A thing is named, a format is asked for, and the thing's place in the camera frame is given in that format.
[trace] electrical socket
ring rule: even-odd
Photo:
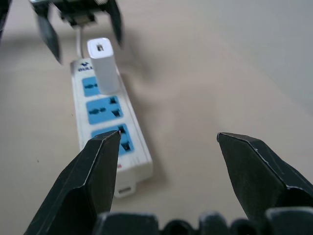
[[[83,79],[83,88],[85,97],[100,94],[96,77],[87,77]]]
[[[133,142],[132,142],[132,139],[131,139],[131,137],[129,135],[129,132],[128,132],[126,124],[121,124],[121,125],[112,126],[112,127],[108,127],[108,128],[105,128],[105,129],[93,131],[92,134],[91,134],[91,137],[93,138],[96,135],[99,135],[99,134],[102,134],[102,133],[105,133],[105,132],[108,132],[108,131],[114,131],[114,130],[119,130],[119,131],[121,131],[121,134],[122,134],[121,142],[120,142],[120,145],[119,145],[118,155],[122,156],[124,154],[133,152],[134,151],[134,146],[133,146]]]
[[[123,117],[117,96],[89,101],[86,107],[91,125]]]

